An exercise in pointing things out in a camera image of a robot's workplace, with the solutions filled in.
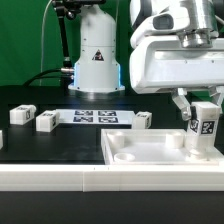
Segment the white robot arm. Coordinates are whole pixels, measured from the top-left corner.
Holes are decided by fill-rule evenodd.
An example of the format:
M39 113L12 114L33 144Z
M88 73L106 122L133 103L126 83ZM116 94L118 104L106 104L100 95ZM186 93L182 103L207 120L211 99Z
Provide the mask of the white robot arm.
M185 120L193 113L185 95L207 91L224 102L224 38L212 0L131 0L133 34L129 59L132 89L170 92ZM81 52L70 88L91 96L121 90L115 60L116 23L96 4L81 8Z

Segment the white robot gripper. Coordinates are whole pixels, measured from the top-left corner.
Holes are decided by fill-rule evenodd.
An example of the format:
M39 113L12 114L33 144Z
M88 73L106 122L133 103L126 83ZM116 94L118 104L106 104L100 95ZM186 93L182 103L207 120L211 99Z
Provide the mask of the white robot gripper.
M138 94L172 92L182 119L191 119L187 89L209 87L211 103L223 114L224 38L212 48L182 48L177 36L146 37L129 59L131 86Z

